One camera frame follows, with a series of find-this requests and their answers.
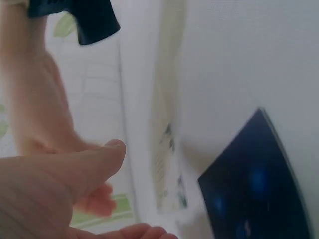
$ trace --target hand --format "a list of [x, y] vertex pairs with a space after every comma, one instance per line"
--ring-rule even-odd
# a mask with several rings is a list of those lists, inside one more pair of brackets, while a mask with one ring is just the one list
[[73, 204], [121, 167], [125, 146], [0, 160], [0, 238], [176, 239], [162, 228], [140, 224], [94, 235], [69, 227]]
[[[0, 4], [0, 80], [17, 150], [38, 155], [94, 148], [74, 131], [59, 69], [45, 49], [45, 27], [46, 17], [28, 19], [23, 6]], [[111, 192], [103, 184], [76, 207], [109, 216], [116, 206]]]

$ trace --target fingernail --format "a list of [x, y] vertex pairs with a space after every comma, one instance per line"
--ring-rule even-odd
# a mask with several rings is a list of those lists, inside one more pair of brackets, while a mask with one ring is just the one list
[[118, 139], [112, 139], [106, 145], [108, 145], [108, 146], [117, 146], [119, 144], [123, 144], [123, 142], [118, 140]]

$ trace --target dark blue object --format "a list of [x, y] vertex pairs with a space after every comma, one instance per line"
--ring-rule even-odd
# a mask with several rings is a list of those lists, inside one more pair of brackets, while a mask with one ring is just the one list
[[75, 17], [80, 45], [96, 43], [120, 30], [110, 0], [30, 0], [28, 16], [62, 11]]
[[312, 238], [287, 156], [262, 109], [198, 181], [216, 239]]

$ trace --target finger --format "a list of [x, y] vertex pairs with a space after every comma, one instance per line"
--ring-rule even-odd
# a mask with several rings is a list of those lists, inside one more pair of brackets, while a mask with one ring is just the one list
[[112, 205], [110, 202], [102, 200], [83, 199], [75, 205], [75, 208], [97, 217], [109, 217], [112, 214]]
[[178, 239], [178, 237], [173, 235], [173, 234], [167, 233], [167, 234], [161, 236], [160, 239]]
[[148, 224], [135, 224], [119, 231], [100, 234], [100, 236], [103, 239], [141, 239], [150, 228]]
[[125, 157], [124, 143], [84, 152], [38, 157], [36, 164], [70, 192], [73, 203], [88, 196], [121, 168]]
[[150, 228], [141, 239], [159, 239], [161, 236], [167, 234], [167, 231], [161, 227]]

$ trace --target green leaf pattern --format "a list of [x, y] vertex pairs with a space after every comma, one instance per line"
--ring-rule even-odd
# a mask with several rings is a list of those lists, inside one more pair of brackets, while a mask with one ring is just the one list
[[66, 13], [55, 26], [53, 36], [65, 38], [74, 31], [76, 31], [76, 23], [74, 17], [71, 14]]

